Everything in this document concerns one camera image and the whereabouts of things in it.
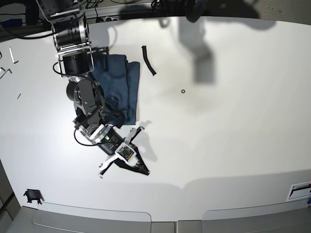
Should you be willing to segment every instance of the white tabletop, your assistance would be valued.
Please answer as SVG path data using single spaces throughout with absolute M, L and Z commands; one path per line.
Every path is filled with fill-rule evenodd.
M 0 44 L 0 66 L 13 72 L 0 80 L 0 159 L 20 205 L 36 208 L 28 188 L 55 204 L 191 220 L 285 202 L 291 184 L 310 180 L 311 26 L 172 17 L 166 28 L 157 19 L 93 24 L 90 37 L 140 62 L 137 126 L 146 130 L 134 143 L 151 174 L 112 166 L 100 179 L 106 155 L 74 141 L 52 38 L 15 39 Z

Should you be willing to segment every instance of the folded blue towel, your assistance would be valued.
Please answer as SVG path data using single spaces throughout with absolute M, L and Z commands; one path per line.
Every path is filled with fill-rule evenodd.
M 140 63 L 128 63 L 125 55 L 102 53 L 95 54 L 93 60 L 92 74 L 104 91 L 105 115 L 119 110 L 125 115 L 125 125 L 135 125 Z

